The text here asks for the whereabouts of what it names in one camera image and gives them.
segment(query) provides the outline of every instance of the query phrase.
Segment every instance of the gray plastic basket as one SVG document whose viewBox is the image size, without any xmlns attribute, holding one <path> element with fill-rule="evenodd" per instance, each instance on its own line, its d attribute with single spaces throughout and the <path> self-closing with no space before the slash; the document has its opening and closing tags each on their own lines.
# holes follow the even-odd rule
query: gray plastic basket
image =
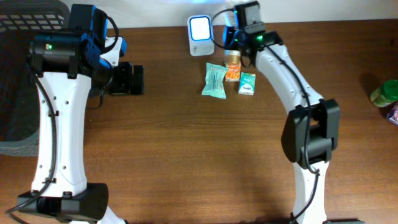
<svg viewBox="0 0 398 224">
<path fill-rule="evenodd" d="M 0 154 L 38 154 L 39 99 L 25 58 L 37 31 L 66 27 L 69 15 L 58 0 L 0 1 Z"/>
</svg>

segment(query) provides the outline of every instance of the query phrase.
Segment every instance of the brown wooden surface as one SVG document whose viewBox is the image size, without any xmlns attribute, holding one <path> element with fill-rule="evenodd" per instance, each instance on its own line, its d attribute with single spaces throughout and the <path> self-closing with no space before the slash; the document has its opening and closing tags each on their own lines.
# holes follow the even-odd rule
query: brown wooden surface
<svg viewBox="0 0 398 224">
<path fill-rule="evenodd" d="M 341 106 L 340 142 L 326 177 L 328 218 L 395 223 L 398 127 L 368 95 L 398 76 L 398 21 L 268 29 L 280 33 L 312 87 Z M 238 95 L 235 83 L 225 84 L 226 100 L 201 96 L 206 62 L 221 64 L 221 50 L 191 57 L 186 27 L 123 29 L 121 35 L 128 44 L 123 61 L 145 66 L 146 94 L 108 96 L 85 119 L 86 175 L 107 183 L 111 208 L 131 223 L 288 218 L 295 187 L 280 146 L 286 114 L 266 78 L 257 76 L 254 96 Z M 36 162 L 0 156 L 1 211 L 30 189 Z M 2 213 L 0 223 L 12 221 Z"/>
</svg>

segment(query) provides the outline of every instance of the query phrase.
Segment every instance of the robotic arm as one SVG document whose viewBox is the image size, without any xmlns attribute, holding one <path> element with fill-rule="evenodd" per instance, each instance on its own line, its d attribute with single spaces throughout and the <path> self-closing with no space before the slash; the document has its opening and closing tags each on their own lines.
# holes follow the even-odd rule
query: robotic arm
<svg viewBox="0 0 398 224">
<path fill-rule="evenodd" d="M 238 26 L 226 27 L 223 48 L 239 50 L 250 59 L 270 81 L 288 114 L 282 148 L 293 163 L 296 188 L 290 224 L 330 223 L 324 208 L 325 176 L 337 147 L 340 107 L 335 100 L 325 101 L 307 83 L 277 32 L 266 32 L 257 1 L 229 11 L 235 13 Z M 311 126 L 310 119 L 317 124 Z"/>
<path fill-rule="evenodd" d="M 116 37 L 106 36 L 108 21 Z M 67 29 L 35 36 L 28 66 L 40 90 L 39 159 L 32 190 L 18 196 L 23 206 L 8 213 L 61 223 L 127 223 L 108 207 L 106 184 L 87 182 L 83 164 L 87 98 L 100 96 L 102 105 L 106 93 L 143 94 L 143 67 L 134 66 L 133 75 L 130 63 L 119 63 L 126 48 L 112 18 L 89 5 L 72 6 Z"/>
</svg>

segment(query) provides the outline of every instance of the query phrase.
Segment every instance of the green lid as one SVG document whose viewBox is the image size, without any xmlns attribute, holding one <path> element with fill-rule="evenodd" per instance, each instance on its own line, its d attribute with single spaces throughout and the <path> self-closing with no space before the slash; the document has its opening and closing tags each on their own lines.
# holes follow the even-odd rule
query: green lid
<svg viewBox="0 0 398 224">
<path fill-rule="evenodd" d="M 390 101 L 398 100 L 398 80 L 388 80 L 381 86 L 381 94 Z"/>
</svg>

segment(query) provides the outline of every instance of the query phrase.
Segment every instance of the purple package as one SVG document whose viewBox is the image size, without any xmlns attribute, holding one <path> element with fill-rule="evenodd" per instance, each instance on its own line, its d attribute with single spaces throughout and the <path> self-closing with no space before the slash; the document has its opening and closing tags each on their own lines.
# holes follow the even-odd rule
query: purple package
<svg viewBox="0 0 398 224">
<path fill-rule="evenodd" d="M 387 115 L 387 119 L 398 126 L 398 103 L 394 106 L 391 112 Z"/>
</svg>

